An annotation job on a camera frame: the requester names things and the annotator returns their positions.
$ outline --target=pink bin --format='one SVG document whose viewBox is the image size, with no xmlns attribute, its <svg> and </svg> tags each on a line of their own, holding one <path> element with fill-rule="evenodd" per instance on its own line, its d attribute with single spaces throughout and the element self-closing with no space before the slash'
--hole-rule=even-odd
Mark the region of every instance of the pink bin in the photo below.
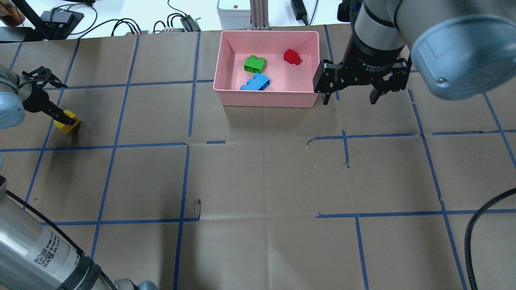
<svg viewBox="0 0 516 290">
<path fill-rule="evenodd" d="M 283 60 L 288 49 L 302 59 L 300 65 Z M 264 74 L 270 86 L 264 91 L 243 91 L 253 77 L 244 71 L 250 55 L 267 60 Z M 319 65 L 319 33 L 316 31 L 226 30 L 220 37 L 213 88 L 224 106 L 311 108 L 317 99 L 312 78 Z"/>
</svg>

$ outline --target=white floor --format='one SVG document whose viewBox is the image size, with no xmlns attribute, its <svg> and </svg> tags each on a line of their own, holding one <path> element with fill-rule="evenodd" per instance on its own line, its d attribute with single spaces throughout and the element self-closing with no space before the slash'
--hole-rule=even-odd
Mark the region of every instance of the white floor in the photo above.
<svg viewBox="0 0 516 290">
<path fill-rule="evenodd" d="M 73 4 L 73 2 L 62 0 L 26 0 L 27 3 L 39 15 L 43 11 L 51 10 L 54 7 Z M 336 24 L 337 7 L 341 0 L 321 0 L 319 1 L 317 11 L 315 13 L 312 25 L 320 24 Z M 314 11 L 316 0 L 304 0 L 305 7 L 308 12 L 308 19 L 311 19 Z M 180 9 L 185 13 L 191 15 L 194 19 L 198 19 L 199 26 L 202 31 L 207 30 L 221 30 L 220 19 L 217 12 L 217 0 L 171 0 L 170 5 L 174 8 Z M 109 19 L 132 18 L 139 25 L 142 30 L 151 30 L 156 21 L 165 21 L 166 17 L 174 13 L 167 5 L 167 0 L 97 0 L 93 5 L 99 13 L 96 21 L 100 24 Z M 84 19 L 79 23 L 75 32 L 83 31 L 91 25 L 95 17 L 93 10 L 85 6 L 79 6 L 72 10 L 81 12 L 85 15 Z M 25 26 L 34 27 L 28 20 L 24 23 Z M 107 23 L 89 33 L 86 37 L 103 37 L 111 35 L 114 23 Z M 290 5 L 290 0 L 273 0 L 269 1 L 269 25 L 270 26 L 302 26 L 301 21 L 296 21 L 294 13 Z M 115 35 L 125 35 L 128 32 L 127 28 L 121 26 L 115 32 Z"/>
</svg>

